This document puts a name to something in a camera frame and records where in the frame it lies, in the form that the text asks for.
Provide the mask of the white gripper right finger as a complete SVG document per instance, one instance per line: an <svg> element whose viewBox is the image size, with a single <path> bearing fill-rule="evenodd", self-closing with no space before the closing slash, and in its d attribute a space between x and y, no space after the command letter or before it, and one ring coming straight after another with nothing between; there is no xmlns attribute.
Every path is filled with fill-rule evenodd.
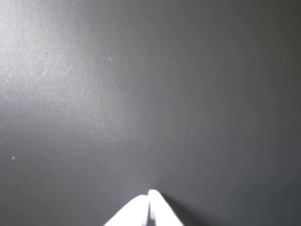
<svg viewBox="0 0 301 226"><path fill-rule="evenodd" d="M159 191L149 190L148 197L150 200L150 218L155 221L156 226L184 226Z"/></svg>

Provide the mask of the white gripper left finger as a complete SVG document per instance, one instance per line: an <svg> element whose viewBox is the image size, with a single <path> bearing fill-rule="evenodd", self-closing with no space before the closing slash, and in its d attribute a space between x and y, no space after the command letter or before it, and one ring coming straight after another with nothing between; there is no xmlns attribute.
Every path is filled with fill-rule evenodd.
<svg viewBox="0 0 301 226"><path fill-rule="evenodd" d="M148 212L149 197L141 194L123 206L104 226L145 226Z"/></svg>

